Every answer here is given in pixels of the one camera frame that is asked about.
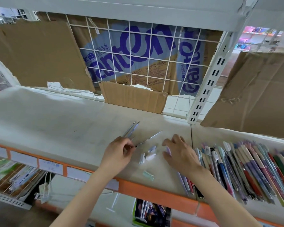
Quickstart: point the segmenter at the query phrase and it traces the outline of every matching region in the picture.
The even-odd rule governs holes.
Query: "cardboard box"
[[[84,60],[65,22],[17,21],[0,25],[0,61],[23,86],[95,91]]]
[[[167,94],[113,82],[100,82],[106,103],[162,114]]]
[[[201,125],[284,138],[284,53],[240,53]]]
[[[48,16],[51,21],[56,20],[67,22],[65,14],[48,13]],[[38,12],[38,17],[42,21],[48,21],[48,16],[44,12]],[[89,32],[86,26],[107,29],[106,19],[96,17],[86,18],[84,16],[76,15],[67,15],[67,17],[69,23],[72,25],[72,32],[74,33],[78,46],[80,48],[85,48],[80,51],[86,65],[88,67],[93,67],[88,68],[88,70],[94,82],[117,81],[117,83],[121,84],[132,83],[132,85],[141,84],[144,86],[146,86],[146,82],[148,82],[147,86],[149,88],[160,92],[167,92],[169,95],[178,95],[180,93],[180,95],[189,94],[195,96],[199,89],[199,86],[195,84],[202,83],[207,67],[191,65],[185,79],[185,82],[191,84],[184,84],[182,91],[180,92],[182,83],[171,80],[183,81],[188,65],[172,62],[168,65],[168,61],[158,61],[154,59],[168,60],[170,49],[172,47],[171,61],[189,63],[194,47],[196,46],[192,64],[209,65],[218,45],[218,43],[215,42],[204,41],[199,41],[197,44],[196,40],[177,38],[172,44],[173,38],[162,36],[173,36],[176,29],[175,26],[153,24],[152,33],[157,35],[152,35],[151,39],[150,35],[147,34],[130,33],[131,54],[134,56],[145,57],[132,57],[130,64],[129,33],[110,30],[109,34],[108,30],[93,28],[90,28]],[[108,23],[110,29],[128,31],[128,21],[108,19]],[[151,32],[150,23],[131,22],[130,28],[131,31],[140,33]],[[196,39],[199,31],[200,29],[177,27],[176,36]],[[222,33],[222,31],[202,29],[200,39],[219,42]],[[152,60],[150,60],[148,65],[150,43],[152,45],[150,55]],[[86,50],[93,49],[93,45],[95,50],[99,50],[96,51],[96,54],[91,50]],[[111,53],[107,53],[111,51],[114,53],[121,53],[122,55],[114,54],[114,57],[112,57]],[[97,62],[101,69],[106,70],[101,70],[99,72]],[[130,78],[130,66],[131,72],[140,76],[132,75],[132,78]],[[168,80],[164,83],[164,80],[153,77],[163,79],[166,77]]]

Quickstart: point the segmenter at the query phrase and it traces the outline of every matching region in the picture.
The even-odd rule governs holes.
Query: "left hand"
[[[107,146],[99,169],[113,178],[127,166],[135,149],[129,138],[116,138]]]

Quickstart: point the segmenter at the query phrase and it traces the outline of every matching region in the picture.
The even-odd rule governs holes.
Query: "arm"
[[[164,140],[171,156],[163,152],[170,166],[188,177],[206,198],[219,223],[223,227],[262,227],[262,225],[235,200],[197,160],[194,150],[182,137],[174,135]]]
[[[118,137],[106,148],[99,168],[50,227],[84,226],[107,183],[129,163],[135,147],[130,139]]]

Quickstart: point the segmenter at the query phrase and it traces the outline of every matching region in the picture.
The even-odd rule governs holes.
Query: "cardboard sheet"
[[[48,13],[51,21],[67,22],[65,14]],[[38,12],[41,21],[48,21],[48,16],[44,12]],[[212,56],[216,50],[218,42],[221,38],[222,31],[205,30],[187,27],[175,27],[170,25],[153,24],[152,39],[146,34],[110,31],[90,28],[90,32],[86,26],[107,28],[107,21],[103,18],[67,15],[71,29],[75,36],[76,42],[81,49],[81,54],[87,65],[93,81],[113,81],[117,80],[120,84],[141,84],[148,86],[156,91],[167,92],[169,95],[192,95],[195,96],[199,89],[199,85],[205,76],[207,67],[196,66],[193,64],[209,65]],[[108,19],[110,29],[128,31],[128,22],[122,20]],[[151,33],[151,24],[142,22],[131,22],[130,30],[140,33]],[[174,43],[171,36],[176,31],[177,37],[209,40],[213,42],[204,42],[196,40],[175,38]],[[149,47],[151,43],[150,60],[148,63]],[[178,61],[189,63],[191,56],[195,51],[192,65],[170,62]],[[181,82],[169,80],[183,81],[187,73],[183,88]]]
[[[284,53],[242,53],[202,126],[284,138]]]
[[[167,93],[150,91],[113,82],[99,83],[106,103],[161,114]]]
[[[94,91],[91,77],[65,22],[26,22],[0,25],[0,61],[29,87],[62,87]]]

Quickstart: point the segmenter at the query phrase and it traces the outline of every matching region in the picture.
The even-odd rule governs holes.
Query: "hand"
[[[168,164],[189,179],[192,177],[192,172],[196,173],[196,171],[203,169],[196,153],[185,142],[183,137],[175,134],[172,140],[165,139],[162,146],[167,146],[170,149],[171,155],[167,152],[163,152],[163,157]]]
[[[107,146],[99,169],[102,169],[110,178],[113,178],[130,162],[135,149],[129,138],[116,138]]]

